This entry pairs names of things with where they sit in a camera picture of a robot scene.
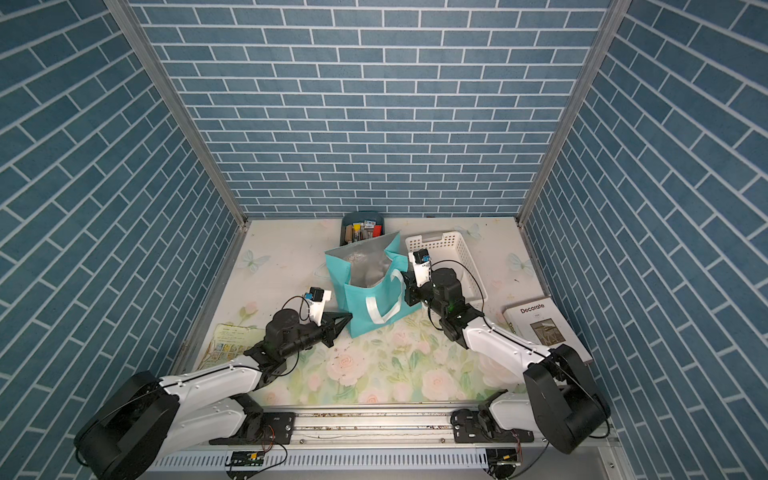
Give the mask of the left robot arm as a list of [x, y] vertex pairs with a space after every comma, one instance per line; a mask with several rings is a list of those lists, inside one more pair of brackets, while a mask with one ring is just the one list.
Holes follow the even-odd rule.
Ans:
[[287, 365], [318, 343], [332, 346], [352, 314], [331, 311], [301, 322], [283, 308], [264, 338], [233, 360], [178, 376], [131, 376], [74, 439], [77, 461], [99, 479], [136, 479], [166, 455], [210, 440], [253, 439], [262, 407], [251, 398], [290, 374]]

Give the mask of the teal insulated delivery bag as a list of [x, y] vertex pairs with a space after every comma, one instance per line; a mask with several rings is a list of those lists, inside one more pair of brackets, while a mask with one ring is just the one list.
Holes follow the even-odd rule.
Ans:
[[400, 234], [390, 233], [325, 252], [339, 308], [352, 315], [351, 337], [365, 335], [418, 311], [405, 302], [408, 257]]

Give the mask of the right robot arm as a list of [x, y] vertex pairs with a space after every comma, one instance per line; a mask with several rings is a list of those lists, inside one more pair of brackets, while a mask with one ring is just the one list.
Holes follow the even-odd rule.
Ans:
[[466, 301], [451, 269], [405, 272], [403, 282], [408, 305], [425, 305], [449, 340], [495, 361], [526, 387], [525, 400], [502, 390], [475, 410], [455, 411], [456, 442], [522, 443], [538, 432], [569, 454], [599, 427], [610, 426], [610, 407], [575, 349], [566, 344], [551, 349], [495, 326]]

